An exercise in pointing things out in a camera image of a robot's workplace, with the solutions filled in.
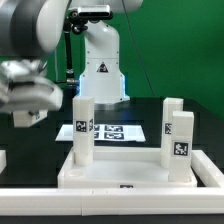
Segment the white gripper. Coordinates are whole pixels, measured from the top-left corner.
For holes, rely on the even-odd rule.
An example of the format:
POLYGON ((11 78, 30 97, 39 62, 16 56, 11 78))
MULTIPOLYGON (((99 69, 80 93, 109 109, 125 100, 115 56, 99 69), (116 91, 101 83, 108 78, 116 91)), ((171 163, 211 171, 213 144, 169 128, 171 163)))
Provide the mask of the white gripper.
POLYGON ((0 63, 0 113, 59 110, 62 90, 46 78, 47 63, 12 60, 0 63))

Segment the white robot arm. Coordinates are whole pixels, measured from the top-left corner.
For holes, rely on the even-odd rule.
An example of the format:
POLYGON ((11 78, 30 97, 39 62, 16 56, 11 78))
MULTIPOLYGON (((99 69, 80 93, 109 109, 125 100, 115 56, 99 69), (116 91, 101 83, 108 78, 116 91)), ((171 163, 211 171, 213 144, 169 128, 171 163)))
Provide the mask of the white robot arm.
POLYGON ((0 0, 0 113, 57 111, 63 92, 45 78, 43 59, 60 41, 63 27, 85 38, 86 77, 81 94, 100 103, 124 96, 118 66, 119 35, 107 24, 116 13, 135 11, 143 0, 0 0))

